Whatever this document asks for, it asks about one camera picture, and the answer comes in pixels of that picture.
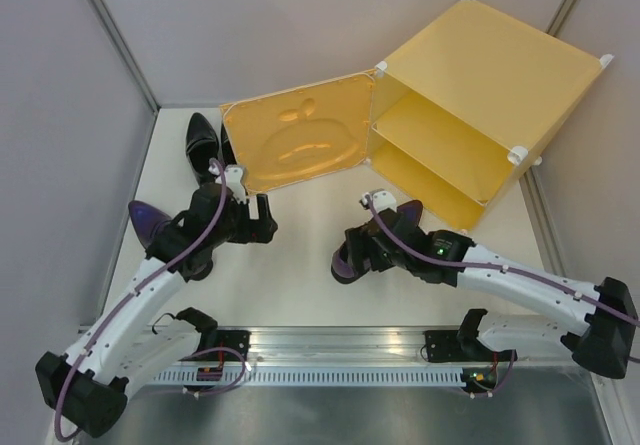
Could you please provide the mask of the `purple loafer shoe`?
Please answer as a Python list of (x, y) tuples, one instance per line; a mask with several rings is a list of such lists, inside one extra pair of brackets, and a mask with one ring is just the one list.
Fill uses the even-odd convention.
[(370, 271), (384, 272), (393, 267), (365, 235), (366, 225), (345, 231), (345, 241), (334, 252), (331, 274), (341, 284), (351, 284)]
[[(128, 204), (128, 213), (134, 232), (145, 250), (146, 257), (156, 258), (168, 264), (181, 255), (200, 236), (200, 232), (186, 231), (180, 220), (184, 213), (175, 218), (158, 208), (139, 200)], [(169, 268), (178, 270), (186, 281), (204, 280), (213, 270), (213, 259), (183, 258)]]

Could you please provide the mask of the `yellow cabinet door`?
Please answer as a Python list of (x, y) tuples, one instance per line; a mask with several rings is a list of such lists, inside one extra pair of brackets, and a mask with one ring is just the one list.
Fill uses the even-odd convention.
[(266, 193), (348, 169), (366, 155), (371, 70), (220, 107), (249, 192)]

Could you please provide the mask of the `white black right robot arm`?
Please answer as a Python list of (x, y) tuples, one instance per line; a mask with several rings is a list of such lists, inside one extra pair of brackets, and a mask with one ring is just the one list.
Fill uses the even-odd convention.
[(425, 232), (417, 214), (401, 210), (346, 230), (331, 261), (333, 277), (343, 284), (394, 267), (426, 283), (488, 293), (543, 316), (540, 326), (517, 327), (489, 320), (483, 310), (469, 311), (456, 336), (459, 353), (469, 360), (569, 354), (595, 374), (626, 375), (639, 321), (620, 280), (593, 284), (526, 268), (453, 231)]

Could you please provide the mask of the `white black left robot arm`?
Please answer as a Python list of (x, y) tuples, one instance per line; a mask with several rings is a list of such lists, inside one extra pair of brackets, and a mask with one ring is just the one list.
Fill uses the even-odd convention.
[(241, 185), (209, 182), (192, 195), (188, 209), (171, 217), (139, 200), (129, 217), (144, 250), (138, 270), (120, 297), (62, 354), (45, 353), (35, 366), (44, 402), (54, 412), (60, 443), (85, 433), (99, 438), (120, 419), (137, 392), (181, 360), (215, 360), (215, 376), (226, 359), (250, 367), (246, 353), (218, 337), (218, 323), (188, 307), (142, 344), (136, 342), (149, 321), (187, 284), (209, 276), (213, 252), (227, 244), (267, 244), (278, 229), (269, 198), (255, 197), (257, 218)]

